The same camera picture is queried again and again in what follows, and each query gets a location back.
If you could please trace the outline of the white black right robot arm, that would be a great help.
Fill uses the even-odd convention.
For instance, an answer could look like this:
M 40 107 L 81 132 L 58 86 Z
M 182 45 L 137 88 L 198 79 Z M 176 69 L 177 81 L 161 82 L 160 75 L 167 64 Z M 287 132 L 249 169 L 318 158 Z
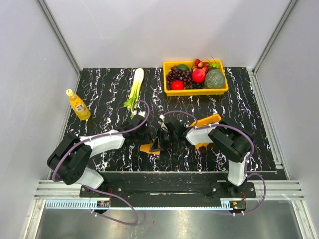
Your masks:
M 168 150 L 174 142 L 188 145 L 213 143 L 228 160 L 227 192 L 238 197 L 244 190 L 247 175 L 247 164 L 255 147 L 251 134 L 244 128 L 224 120 L 213 124 L 185 127 L 181 123 L 163 122 L 149 152 Z

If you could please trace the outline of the orange leather card holder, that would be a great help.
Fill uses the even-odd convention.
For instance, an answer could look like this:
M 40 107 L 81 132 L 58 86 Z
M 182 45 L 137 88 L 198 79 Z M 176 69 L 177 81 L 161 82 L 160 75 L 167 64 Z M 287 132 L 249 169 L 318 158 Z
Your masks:
M 151 152 L 151 146 L 152 144 L 143 144 L 140 146 L 139 150 L 147 154 L 160 155 L 160 151 Z

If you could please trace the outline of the small yellow plastic bin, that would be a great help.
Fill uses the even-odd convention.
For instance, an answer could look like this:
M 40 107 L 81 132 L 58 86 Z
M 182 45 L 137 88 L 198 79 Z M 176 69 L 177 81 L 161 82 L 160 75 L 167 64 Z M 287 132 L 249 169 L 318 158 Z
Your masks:
M 221 116 L 219 114 L 214 114 L 194 122 L 190 126 L 190 131 L 186 134 L 186 140 L 191 145 L 195 146 L 196 149 L 213 143 L 208 135 L 215 129 L 215 126 L 212 125 L 219 124 L 220 121 Z

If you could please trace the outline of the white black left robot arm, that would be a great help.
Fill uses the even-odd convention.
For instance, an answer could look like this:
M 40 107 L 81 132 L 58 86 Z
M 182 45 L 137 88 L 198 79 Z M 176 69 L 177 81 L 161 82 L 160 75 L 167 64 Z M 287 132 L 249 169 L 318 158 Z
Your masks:
M 104 177 L 88 167 L 89 160 L 109 150 L 120 149 L 128 140 L 148 140 L 147 113 L 140 112 L 118 129 L 91 136 L 66 134 L 47 160 L 54 182 L 91 187 L 98 197 L 106 195 L 108 184 Z

